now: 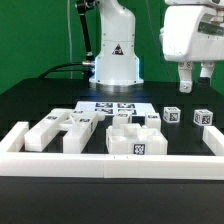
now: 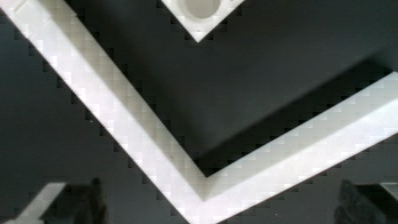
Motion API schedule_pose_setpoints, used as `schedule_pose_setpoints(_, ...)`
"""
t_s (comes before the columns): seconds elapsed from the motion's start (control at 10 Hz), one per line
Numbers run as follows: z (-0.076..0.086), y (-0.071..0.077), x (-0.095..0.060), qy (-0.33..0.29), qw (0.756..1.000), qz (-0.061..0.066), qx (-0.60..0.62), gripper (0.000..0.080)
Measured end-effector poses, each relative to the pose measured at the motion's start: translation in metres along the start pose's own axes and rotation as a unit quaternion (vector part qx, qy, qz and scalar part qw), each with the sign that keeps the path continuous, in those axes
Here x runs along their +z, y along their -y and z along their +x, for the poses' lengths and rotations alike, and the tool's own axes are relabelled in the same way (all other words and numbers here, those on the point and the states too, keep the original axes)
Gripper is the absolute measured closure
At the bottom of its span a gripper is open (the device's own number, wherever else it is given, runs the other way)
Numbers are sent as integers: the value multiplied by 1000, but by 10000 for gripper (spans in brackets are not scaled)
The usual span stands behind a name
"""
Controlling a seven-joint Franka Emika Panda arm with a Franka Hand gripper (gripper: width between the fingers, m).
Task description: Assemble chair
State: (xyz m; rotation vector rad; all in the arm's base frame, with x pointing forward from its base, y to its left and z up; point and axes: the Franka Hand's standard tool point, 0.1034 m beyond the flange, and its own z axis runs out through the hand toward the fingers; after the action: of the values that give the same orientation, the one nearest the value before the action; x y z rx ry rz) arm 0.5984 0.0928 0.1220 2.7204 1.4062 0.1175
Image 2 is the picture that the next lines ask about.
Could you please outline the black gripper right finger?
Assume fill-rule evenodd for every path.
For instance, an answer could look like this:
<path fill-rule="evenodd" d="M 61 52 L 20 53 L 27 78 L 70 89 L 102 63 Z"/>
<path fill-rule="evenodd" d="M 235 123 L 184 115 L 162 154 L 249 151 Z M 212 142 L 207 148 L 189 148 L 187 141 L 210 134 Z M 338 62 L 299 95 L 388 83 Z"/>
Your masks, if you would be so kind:
<path fill-rule="evenodd" d="M 398 224 L 398 183 L 342 181 L 335 224 Z"/>

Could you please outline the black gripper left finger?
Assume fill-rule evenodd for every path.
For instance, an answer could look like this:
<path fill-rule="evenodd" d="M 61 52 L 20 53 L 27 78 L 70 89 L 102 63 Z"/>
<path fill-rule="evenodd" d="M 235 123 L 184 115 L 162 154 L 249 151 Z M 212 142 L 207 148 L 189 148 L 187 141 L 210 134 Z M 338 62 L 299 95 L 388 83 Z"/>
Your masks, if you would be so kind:
<path fill-rule="evenodd" d="M 89 184 L 49 183 L 6 224 L 109 224 L 100 179 Z"/>

